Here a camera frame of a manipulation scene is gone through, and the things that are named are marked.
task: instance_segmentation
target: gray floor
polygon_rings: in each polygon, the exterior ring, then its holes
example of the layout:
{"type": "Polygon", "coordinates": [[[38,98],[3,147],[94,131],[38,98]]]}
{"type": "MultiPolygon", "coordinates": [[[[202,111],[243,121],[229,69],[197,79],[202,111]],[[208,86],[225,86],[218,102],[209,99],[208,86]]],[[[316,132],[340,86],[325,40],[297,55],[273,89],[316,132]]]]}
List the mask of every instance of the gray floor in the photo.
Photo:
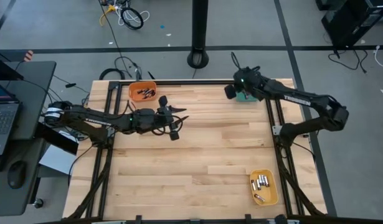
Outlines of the gray floor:
{"type": "MultiPolygon", "coordinates": [[[[120,47],[190,46],[191,0],[134,0],[134,7],[149,10],[150,20],[139,31],[117,25],[109,15],[120,47]]],[[[321,25],[323,12],[313,0],[280,0],[294,46],[329,45],[321,25]]],[[[207,45],[285,46],[272,0],[210,0],[207,45]]],[[[8,5],[0,0],[0,17],[8,5]]],[[[101,9],[97,0],[17,0],[0,31],[0,49],[82,49],[110,48],[113,41],[107,25],[100,27],[101,9]]],[[[383,23],[363,38],[365,44],[383,44],[383,23]]],[[[235,51],[241,66],[261,65],[271,78],[294,78],[287,51],[235,51]]],[[[188,52],[123,53],[156,78],[191,78],[194,70],[186,63],[188,52]]],[[[235,67],[230,51],[208,52],[210,62],[196,72],[196,78],[230,78],[235,67]]],[[[348,70],[330,62],[325,51],[296,51],[296,60],[305,89],[327,93],[348,106],[351,113],[344,131],[319,134],[319,144],[340,217],[383,219],[383,68],[372,52],[365,60],[368,71],[348,70]]],[[[33,60],[54,60],[56,75],[89,90],[106,68],[114,67],[117,53],[35,54],[33,60]]],[[[379,53],[383,63],[383,50],[379,53]]],[[[352,52],[341,61],[355,66],[352,52]]],[[[66,89],[54,79],[52,89],[64,100],[80,103],[85,94],[66,89]]],[[[21,217],[0,217],[0,223],[37,223],[58,220],[67,194],[66,178],[45,179],[39,197],[46,206],[27,208],[21,217]]]]}

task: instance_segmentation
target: wooden table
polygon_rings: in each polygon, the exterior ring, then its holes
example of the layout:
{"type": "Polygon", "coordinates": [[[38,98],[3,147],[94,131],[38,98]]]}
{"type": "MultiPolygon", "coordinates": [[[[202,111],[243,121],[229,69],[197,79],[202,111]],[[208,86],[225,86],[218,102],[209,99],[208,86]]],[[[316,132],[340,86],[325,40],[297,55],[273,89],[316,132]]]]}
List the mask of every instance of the wooden table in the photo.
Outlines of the wooden table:
{"type": "MultiPolygon", "coordinates": [[[[279,81],[293,86],[291,79],[279,81]]],[[[235,219],[248,213],[252,218],[273,218],[285,214],[265,102],[228,100],[223,87],[158,86],[158,96],[166,95],[169,105],[187,108],[178,116],[190,117],[177,141],[152,133],[116,134],[104,220],[134,220],[136,215],[144,220],[173,220],[235,219]],[[274,173],[279,195],[276,205],[259,206],[253,201],[248,175],[256,169],[274,173]]],[[[88,106],[103,111],[107,89],[108,81],[94,81],[88,106]]],[[[128,87],[124,86],[120,111],[127,99],[128,87]]],[[[297,104],[281,103],[286,122],[303,120],[297,104]]],[[[135,105],[156,109],[158,101],[135,105]]],[[[295,142],[310,148],[305,138],[297,137],[295,142]]],[[[89,147],[90,142],[81,143],[78,155],[89,147]]],[[[301,189],[326,212],[311,154],[298,146],[291,150],[301,189]]],[[[69,216],[89,191],[95,156],[96,150],[92,149],[75,164],[63,217],[69,216]]],[[[96,196],[93,215],[97,215],[98,203],[96,196]]]]}

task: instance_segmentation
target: black metal frame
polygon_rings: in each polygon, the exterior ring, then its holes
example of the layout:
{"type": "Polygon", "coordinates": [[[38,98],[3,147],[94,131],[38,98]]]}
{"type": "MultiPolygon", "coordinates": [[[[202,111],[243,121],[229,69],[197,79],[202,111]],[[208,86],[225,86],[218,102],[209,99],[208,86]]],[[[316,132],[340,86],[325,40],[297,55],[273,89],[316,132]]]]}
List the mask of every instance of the black metal frame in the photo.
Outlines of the black metal frame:
{"type": "MultiPolygon", "coordinates": [[[[111,81],[109,83],[108,93],[106,96],[106,104],[105,104],[105,109],[104,109],[105,112],[108,112],[110,110],[112,94],[113,94],[114,90],[117,89],[116,100],[115,100],[115,105],[114,105],[114,114],[118,114],[118,110],[120,107],[120,101],[121,101],[122,87],[126,86],[126,85],[130,85],[133,82],[134,82],[133,80],[129,80],[129,81],[120,81],[120,82],[119,81],[111,81]]],[[[228,79],[228,80],[155,80],[155,82],[157,83],[157,85],[228,85],[228,84],[233,84],[234,81],[228,79]]],[[[284,120],[283,112],[281,109],[281,103],[279,100],[277,100],[275,103],[276,103],[276,108],[277,108],[278,118],[280,120],[280,124],[283,124],[283,123],[285,123],[285,120],[284,120]]],[[[274,126],[275,120],[274,120],[271,102],[266,101],[266,104],[267,104],[267,112],[268,112],[268,116],[269,116],[270,126],[274,126]]],[[[275,146],[275,150],[276,150],[277,163],[279,166],[280,162],[283,162],[282,158],[281,158],[281,149],[278,147],[276,142],[274,142],[274,146],[275,146]]],[[[286,150],[286,154],[287,154],[287,162],[288,162],[290,174],[291,174],[292,178],[296,181],[296,183],[298,183],[298,180],[296,178],[295,166],[293,163],[291,150],[290,150],[290,148],[286,148],[285,150],[286,150]]],[[[100,164],[101,164],[101,159],[102,159],[102,151],[103,151],[102,148],[98,148],[97,155],[96,155],[96,161],[95,161],[95,165],[93,168],[91,187],[93,187],[97,182],[97,177],[98,177],[98,173],[100,171],[100,164]]],[[[112,153],[108,153],[107,157],[106,157],[106,163],[108,163],[110,165],[111,160],[112,160],[112,153]]],[[[108,174],[106,175],[106,177],[104,178],[104,181],[103,181],[101,197],[100,197],[100,201],[99,201],[98,218],[101,218],[101,219],[103,218],[103,215],[104,215],[105,200],[106,200],[107,187],[108,187],[108,179],[109,179],[109,170],[108,170],[108,174]]],[[[290,217],[293,215],[293,212],[292,212],[292,208],[291,208],[288,186],[287,186],[286,179],[284,178],[284,176],[282,176],[281,173],[280,173],[280,180],[281,180],[281,190],[282,190],[283,196],[284,196],[286,215],[288,217],[290,217]]],[[[297,195],[295,195],[295,198],[296,198],[296,204],[298,207],[299,215],[304,215],[305,212],[303,209],[302,202],[299,200],[297,195]]],[[[94,204],[94,199],[91,200],[91,202],[89,203],[89,205],[87,207],[86,218],[92,217],[93,204],[94,204]]],[[[224,221],[225,222],[237,222],[237,220],[220,220],[220,222],[224,222],[224,221]]]]}

